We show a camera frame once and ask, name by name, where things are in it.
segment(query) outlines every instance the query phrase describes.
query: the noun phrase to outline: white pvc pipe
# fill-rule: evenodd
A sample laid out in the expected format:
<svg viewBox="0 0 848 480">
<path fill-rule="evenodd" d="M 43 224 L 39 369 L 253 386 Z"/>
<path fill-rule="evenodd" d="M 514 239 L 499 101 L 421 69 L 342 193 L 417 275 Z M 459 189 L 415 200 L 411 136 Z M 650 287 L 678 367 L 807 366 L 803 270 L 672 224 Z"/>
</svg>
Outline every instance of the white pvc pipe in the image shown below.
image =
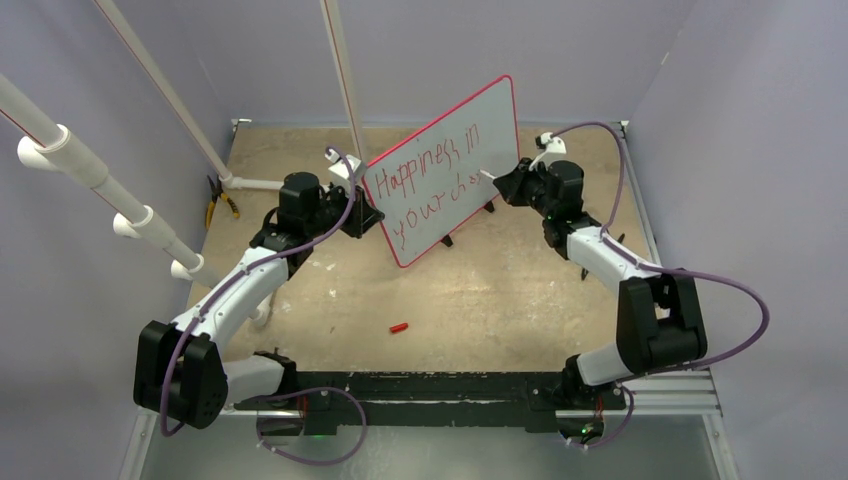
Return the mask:
<svg viewBox="0 0 848 480">
<path fill-rule="evenodd" d="M 112 28 L 115 29 L 115 32 L 117 32 L 121 40 L 123 40 L 126 44 L 127 48 L 130 49 L 130 52 L 132 52 L 136 59 L 138 59 L 138 62 L 141 64 L 141 67 L 147 75 L 150 76 L 153 84 L 156 85 L 160 92 L 162 92 L 162 96 L 165 97 L 165 100 L 167 100 L 171 105 L 171 108 L 174 109 L 177 117 L 179 117 L 180 121 L 182 121 L 183 125 L 185 125 L 191 136 L 194 137 L 194 140 L 206 155 L 206 158 L 209 159 L 209 163 L 211 163 L 212 167 L 215 168 L 215 171 L 218 172 L 218 176 L 221 178 L 223 184 L 229 187 L 233 178 L 232 172 L 230 172 L 227 166 L 224 165 L 224 162 L 221 160 L 218 152 L 215 151 L 215 148 L 209 142 L 209 139 L 203 134 L 203 130 L 200 129 L 200 126 L 194 120 L 194 117 L 188 111 L 188 108 L 186 108 L 185 104 L 182 100 L 180 100 L 179 95 L 177 95 L 177 92 L 174 91 L 174 88 L 171 86 L 170 82 L 168 82 L 165 74 L 163 74 L 162 70 L 159 69 L 159 65 L 157 65 L 153 60 L 153 57 L 150 56 L 150 52 L 148 52 L 144 47 L 144 44 L 141 43 L 141 39 L 139 39 L 138 35 L 135 34 L 135 31 L 115 5 L 115 2 L 112 0 L 94 0 L 94 3 L 100 8 L 100 11 L 103 12 L 103 15 L 112 25 Z"/>
<path fill-rule="evenodd" d="M 324 25 L 327 27 L 327 37 L 330 40 L 330 50 L 336 63 L 336 74 L 339 76 L 339 87 L 342 90 L 345 111 L 350 122 L 353 146 L 356 156 L 368 161 L 368 148 L 365 145 L 365 131 L 359 117 L 359 109 L 354 96 L 353 76 L 350 73 L 347 43 L 342 31 L 342 17 L 339 12 L 338 0 L 321 0 L 321 12 L 324 14 Z"/>
<path fill-rule="evenodd" d="M 273 180 L 253 180 L 250 178 L 233 177 L 230 188 L 250 188 L 253 190 L 274 190 L 282 188 L 283 182 Z"/>
<path fill-rule="evenodd" d="M 42 147 L 62 138 L 62 131 L 3 74 L 0 74 L 0 112 Z"/>
<path fill-rule="evenodd" d="M 24 130 L 24 133 L 28 136 L 33 131 L 50 133 L 50 129 L 46 128 L 45 125 L 45 121 L 53 122 L 50 117 L 2 75 L 0 75 L 0 111 L 4 112 L 4 115 Z M 9 112 L 15 112 L 18 116 L 10 116 Z M 33 130 L 26 129 L 25 125 L 33 128 Z M 189 273 L 192 275 L 199 273 L 211 285 L 220 280 L 221 277 L 204 266 L 203 258 L 183 243 L 165 220 L 152 208 L 139 202 L 109 174 L 109 169 L 103 163 L 103 160 L 92 152 L 82 140 L 74 136 L 63 125 L 53 123 L 53 127 L 59 132 L 58 139 L 49 142 L 46 147 L 33 145 L 32 149 L 36 154 L 71 177 L 75 182 L 97 193 L 100 198 L 118 211 L 118 215 L 129 223 L 129 228 L 148 242 L 165 250 L 171 257 L 180 262 Z M 19 151 L 21 150 L 26 153 L 28 149 L 19 148 Z"/>
</svg>

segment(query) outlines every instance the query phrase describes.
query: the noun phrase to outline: marker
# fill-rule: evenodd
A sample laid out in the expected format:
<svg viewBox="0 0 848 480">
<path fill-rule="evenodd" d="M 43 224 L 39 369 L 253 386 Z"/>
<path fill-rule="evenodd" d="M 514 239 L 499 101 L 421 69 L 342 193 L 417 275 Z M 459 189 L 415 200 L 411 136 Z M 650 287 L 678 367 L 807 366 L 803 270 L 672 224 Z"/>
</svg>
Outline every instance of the marker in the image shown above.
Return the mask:
<svg viewBox="0 0 848 480">
<path fill-rule="evenodd" d="M 392 333 L 399 333 L 399 332 L 406 330 L 407 328 L 409 328 L 409 324 L 404 322 L 404 323 L 399 323 L 399 324 L 395 325 L 394 327 L 389 327 L 389 331 L 392 332 Z"/>
</svg>

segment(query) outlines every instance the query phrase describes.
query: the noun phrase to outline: yellow pliers handle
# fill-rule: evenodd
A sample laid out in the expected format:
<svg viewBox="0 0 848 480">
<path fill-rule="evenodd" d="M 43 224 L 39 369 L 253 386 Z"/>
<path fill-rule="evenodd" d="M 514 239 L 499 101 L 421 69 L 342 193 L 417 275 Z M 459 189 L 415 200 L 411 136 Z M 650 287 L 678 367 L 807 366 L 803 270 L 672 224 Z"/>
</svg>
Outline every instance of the yellow pliers handle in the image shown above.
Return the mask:
<svg viewBox="0 0 848 480">
<path fill-rule="evenodd" d="M 234 202 L 229 195 L 227 195 L 226 193 L 221 193 L 221 198 L 230 206 L 230 210 L 233 211 L 233 218 L 238 218 L 241 216 L 238 211 L 238 207 L 236 206 L 236 202 Z"/>
<path fill-rule="evenodd" d="M 209 226 L 212 225 L 212 214 L 215 212 L 215 200 L 209 202 L 209 205 L 206 206 L 206 230 L 209 230 Z"/>
</svg>

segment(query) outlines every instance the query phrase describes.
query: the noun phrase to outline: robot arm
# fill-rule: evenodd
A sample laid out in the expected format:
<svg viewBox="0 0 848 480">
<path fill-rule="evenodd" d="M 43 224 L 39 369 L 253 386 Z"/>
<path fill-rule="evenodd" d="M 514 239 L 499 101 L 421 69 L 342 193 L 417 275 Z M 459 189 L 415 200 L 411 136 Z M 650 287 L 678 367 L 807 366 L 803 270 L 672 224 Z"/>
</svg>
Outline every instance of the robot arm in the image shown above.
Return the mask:
<svg viewBox="0 0 848 480">
<path fill-rule="evenodd" d="M 347 168 L 336 152 L 328 150 L 333 162 L 334 183 L 322 186 L 307 172 L 285 178 L 279 205 L 268 212 L 262 228 L 254 236 L 238 264 L 197 305 L 169 324 L 150 322 L 139 337 L 133 398 L 139 406 L 159 411 L 168 362 L 178 339 L 201 307 L 206 311 L 188 337 L 177 364 L 168 397 L 167 415 L 195 428 L 204 428 L 217 418 L 224 405 L 258 395 L 293 390 L 296 365 L 286 357 L 256 352 L 246 360 L 222 363 L 223 351 L 235 332 L 268 295 L 290 279 L 312 253 L 307 248 L 285 258 L 276 258 L 252 268 L 248 266 L 280 252 L 303 247 L 325 234 L 342 218 L 351 195 L 353 208 L 340 230 L 360 238 L 382 220 L 383 214 L 365 200 L 360 187 L 352 188 Z M 365 166 L 348 156 L 355 178 Z"/>
<path fill-rule="evenodd" d="M 560 150 L 549 134 L 537 139 L 537 145 L 549 158 L 552 149 Z M 548 245 L 618 296 L 616 340 L 566 361 L 565 397 L 591 395 L 612 382 L 703 357 L 707 340 L 694 280 L 641 270 L 625 260 L 608 242 L 630 253 L 637 264 L 649 263 L 583 211 L 583 170 L 565 160 L 546 166 L 540 157 L 522 159 L 512 172 L 494 179 L 495 187 L 507 204 L 529 206 L 542 215 Z"/>
</svg>

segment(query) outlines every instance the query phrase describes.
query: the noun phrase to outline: whiteboard stand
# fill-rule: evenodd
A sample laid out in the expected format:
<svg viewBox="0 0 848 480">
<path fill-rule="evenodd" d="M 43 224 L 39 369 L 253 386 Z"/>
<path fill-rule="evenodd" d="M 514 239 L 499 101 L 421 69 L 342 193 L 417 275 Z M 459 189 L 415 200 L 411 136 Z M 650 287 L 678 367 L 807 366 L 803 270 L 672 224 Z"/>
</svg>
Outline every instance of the whiteboard stand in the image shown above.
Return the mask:
<svg viewBox="0 0 848 480">
<path fill-rule="evenodd" d="M 492 203 L 491 200 L 489 200 L 488 202 L 486 202 L 485 205 L 483 205 L 483 210 L 485 210 L 489 213 L 495 213 L 495 204 Z M 443 245 L 447 246 L 448 248 L 453 246 L 453 239 L 450 238 L 450 234 L 447 234 L 444 237 L 442 237 L 441 242 L 442 242 Z"/>
</svg>

